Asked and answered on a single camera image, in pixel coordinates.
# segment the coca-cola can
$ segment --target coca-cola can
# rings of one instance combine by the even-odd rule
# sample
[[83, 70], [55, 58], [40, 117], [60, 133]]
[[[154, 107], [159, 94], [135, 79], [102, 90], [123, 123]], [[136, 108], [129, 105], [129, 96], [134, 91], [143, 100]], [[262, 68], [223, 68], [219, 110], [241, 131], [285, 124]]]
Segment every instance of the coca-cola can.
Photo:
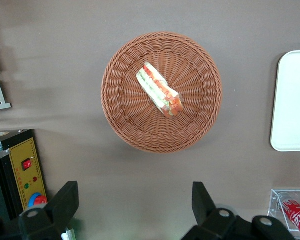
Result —
[[278, 195], [278, 208], [300, 231], [300, 203], [287, 192]]

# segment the yellow control panel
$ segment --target yellow control panel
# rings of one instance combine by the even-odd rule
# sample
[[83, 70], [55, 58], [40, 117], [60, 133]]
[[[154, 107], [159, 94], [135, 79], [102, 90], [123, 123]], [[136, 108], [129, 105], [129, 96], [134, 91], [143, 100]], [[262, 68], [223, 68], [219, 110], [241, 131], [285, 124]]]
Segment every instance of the yellow control panel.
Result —
[[46, 202], [47, 195], [33, 137], [11, 147], [9, 157], [23, 210], [33, 206], [34, 201], [36, 204]]

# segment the round brown basket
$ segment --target round brown basket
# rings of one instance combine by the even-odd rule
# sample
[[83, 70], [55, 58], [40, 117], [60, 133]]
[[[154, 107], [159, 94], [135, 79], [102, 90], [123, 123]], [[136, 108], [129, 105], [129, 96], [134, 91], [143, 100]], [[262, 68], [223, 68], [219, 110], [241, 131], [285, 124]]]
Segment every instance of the round brown basket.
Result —
[[[166, 118], [140, 86], [136, 74], [152, 64], [183, 97], [184, 110]], [[124, 45], [102, 80], [105, 116], [119, 137], [153, 153], [172, 153], [198, 142], [217, 119], [222, 100], [219, 71], [211, 56], [190, 38], [154, 32]]]

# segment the gray table surface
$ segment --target gray table surface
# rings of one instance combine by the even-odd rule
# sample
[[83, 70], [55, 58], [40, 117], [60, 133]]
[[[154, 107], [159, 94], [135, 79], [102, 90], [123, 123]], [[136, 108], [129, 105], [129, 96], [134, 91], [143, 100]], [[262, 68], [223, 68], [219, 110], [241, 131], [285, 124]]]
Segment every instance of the gray table surface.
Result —
[[[123, 142], [101, 105], [111, 57], [150, 32], [186, 35], [222, 78], [216, 124], [193, 147], [151, 154]], [[300, 50], [300, 0], [0, 0], [0, 130], [36, 129], [50, 195], [79, 183], [77, 239], [177, 240], [196, 224], [192, 182], [244, 219], [273, 188], [300, 189], [300, 152], [270, 144], [280, 58]]]

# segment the red can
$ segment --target red can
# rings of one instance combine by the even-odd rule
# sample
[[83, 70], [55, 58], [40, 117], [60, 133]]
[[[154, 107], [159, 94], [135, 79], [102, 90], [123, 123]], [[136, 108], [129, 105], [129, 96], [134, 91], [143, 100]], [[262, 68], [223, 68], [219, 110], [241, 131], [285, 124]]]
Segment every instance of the red can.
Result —
[[280, 197], [283, 212], [300, 231], [300, 204], [295, 199], [284, 195]]

